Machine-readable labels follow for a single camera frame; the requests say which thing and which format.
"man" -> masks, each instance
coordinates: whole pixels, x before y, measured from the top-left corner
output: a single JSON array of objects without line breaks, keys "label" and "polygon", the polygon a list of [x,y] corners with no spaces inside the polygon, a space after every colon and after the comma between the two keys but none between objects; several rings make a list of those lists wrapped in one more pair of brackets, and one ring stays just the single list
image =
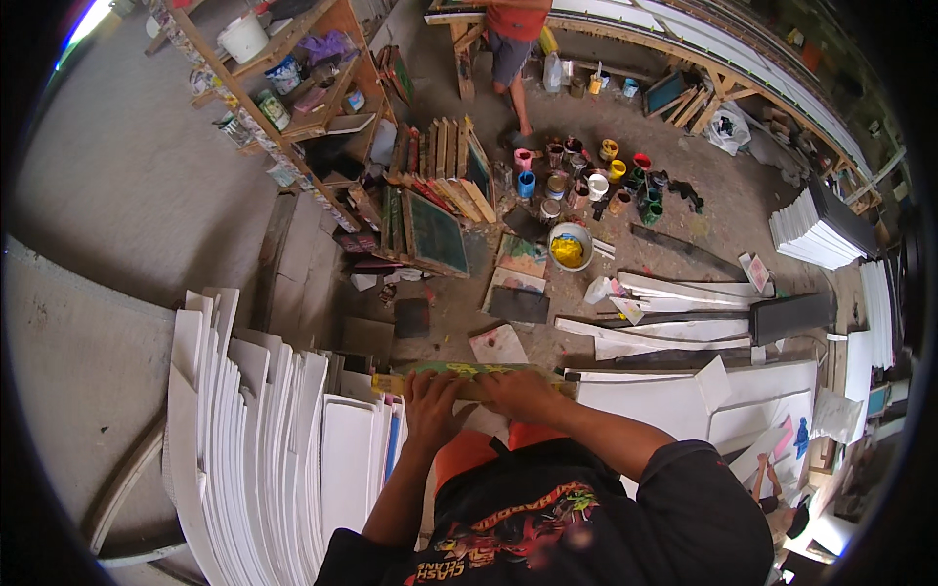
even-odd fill
[{"label": "man", "polygon": [[[769,463],[768,454],[759,454],[756,458],[759,460],[759,470],[752,487],[752,498],[765,513],[765,521],[772,532],[772,543],[778,553],[786,536],[794,539],[805,530],[808,525],[808,508],[803,504],[794,509],[789,506],[785,497],[781,496],[779,476],[775,474],[775,467]],[[760,499],[764,476],[772,483],[772,496]]]},{"label": "man", "polygon": [[[461,430],[465,379],[411,372],[398,464],[362,533],[332,534],[317,584],[764,583],[771,535],[709,443],[582,406],[533,371],[476,381],[511,420],[508,447]],[[435,529],[414,552],[434,458]]]},{"label": "man", "polygon": [[492,87],[496,94],[510,96],[509,105],[518,115],[520,129],[509,135],[516,147],[533,146],[534,133],[524,104],[522,68],[547,20],[552,0],[468,0],[485,6],[485,24],[492,47]]}]

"white bucket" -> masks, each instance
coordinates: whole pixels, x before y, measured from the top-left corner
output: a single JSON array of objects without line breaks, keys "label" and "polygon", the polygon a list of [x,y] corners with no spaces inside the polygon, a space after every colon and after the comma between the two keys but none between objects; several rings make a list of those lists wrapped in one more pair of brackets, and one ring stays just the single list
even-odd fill
[{"label": "white bucket", "polygon": [[[583,262],[576,268],[564,266],[556,259],[556,257],[553,256],[553,252],[551,252],[551,243],[553,242],[553,239],[563,234],[570,234],[583,246]],[[589,262],[593,260],[593,236],[591,236],[589,231],[587,231],[583,226],[577,224],[576,222],[561,222],[551,228],[551,232],[547,236],[547,253],[551,255],[551,260],[554,264],[559,266],[561,270],[569,271],[571,273],[582,271],[584,268],[586,268]]]},{"label": "white bucket", "polygon": [[260,53],[268,42],[267,33],[251,10],[219,33],[219,45],[240,65]]},{"label": "white bucket", "polygon": [[590,175],[586,185],[589,187],[590,202],[598,202],[606,195],[606,191],[609,191],[609,179],[599,173]]}]

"printed graphic t-shirt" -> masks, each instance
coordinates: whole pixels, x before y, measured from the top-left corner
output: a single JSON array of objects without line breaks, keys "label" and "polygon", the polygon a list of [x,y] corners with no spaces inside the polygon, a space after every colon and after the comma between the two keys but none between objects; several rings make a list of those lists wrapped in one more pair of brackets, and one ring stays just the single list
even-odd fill
[{"label": "printed graphic t-shirt", "polygon": [[636,500],[570,439],[515,450],[437,495],[423,551],[332,534],[316,583],[758,584],[774,559],[759,505],[713,446],[661,447]]}]

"wooden leg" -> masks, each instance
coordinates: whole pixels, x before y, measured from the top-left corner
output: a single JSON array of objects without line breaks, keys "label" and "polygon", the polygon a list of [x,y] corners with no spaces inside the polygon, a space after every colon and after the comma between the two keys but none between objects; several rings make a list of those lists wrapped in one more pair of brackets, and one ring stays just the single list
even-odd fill
[{"label": "wooden leg", "polygon": [[449,34],[453,38],[453,51],[456,55],[456,78],[460,83],[460,98],[462,101],[473,101],[476,98],[476,85],[472,81],[472,56],[470,49],[455,53],[456,42],[469,30],[468,23],[453,23],[449,26]]}]

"plastic bottle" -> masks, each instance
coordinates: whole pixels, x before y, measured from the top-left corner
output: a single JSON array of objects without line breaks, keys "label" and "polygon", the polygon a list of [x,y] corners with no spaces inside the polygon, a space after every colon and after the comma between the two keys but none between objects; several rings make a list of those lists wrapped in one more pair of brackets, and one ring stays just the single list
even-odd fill
[{"label": "plastic bottle", "polygon": [[559,92],[562,75],[563,66],[560,63],[560,55],[556,51],[551,51],[551,54],[544,59],[544,89],[552,94]]}]

